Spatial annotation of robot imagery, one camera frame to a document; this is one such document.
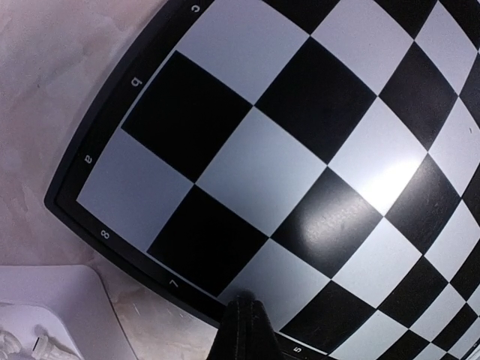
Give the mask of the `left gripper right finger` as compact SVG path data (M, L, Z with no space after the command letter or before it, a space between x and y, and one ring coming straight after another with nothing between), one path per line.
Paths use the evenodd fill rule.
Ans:
M266 310L260 301L249 301L245 338L246 359L284 359Z

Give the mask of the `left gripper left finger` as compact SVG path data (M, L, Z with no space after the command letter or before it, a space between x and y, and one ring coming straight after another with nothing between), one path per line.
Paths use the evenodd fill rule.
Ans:
M246 298L237 297L227 306L208 353L211 360L246 359Z

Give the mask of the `white plastic tray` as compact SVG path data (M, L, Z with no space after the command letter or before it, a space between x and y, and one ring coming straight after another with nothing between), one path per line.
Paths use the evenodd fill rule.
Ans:
M100 277L85 265L3 265L1 329L25 354L46 335L79 359L136 357Z

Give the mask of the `black white chessboard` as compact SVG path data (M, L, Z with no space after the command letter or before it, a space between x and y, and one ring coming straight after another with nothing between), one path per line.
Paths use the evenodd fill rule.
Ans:
M167 1L46 207L206 322L254 294L295 359L479 345L479 3Z

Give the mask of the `pile of white chess pieces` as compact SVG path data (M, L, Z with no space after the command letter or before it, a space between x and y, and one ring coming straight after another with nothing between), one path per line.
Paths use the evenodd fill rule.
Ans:
M63 322L44 307L1 303L1 330L10 332L22 345L20 354L29 357L41 335L59 349L83 359Z

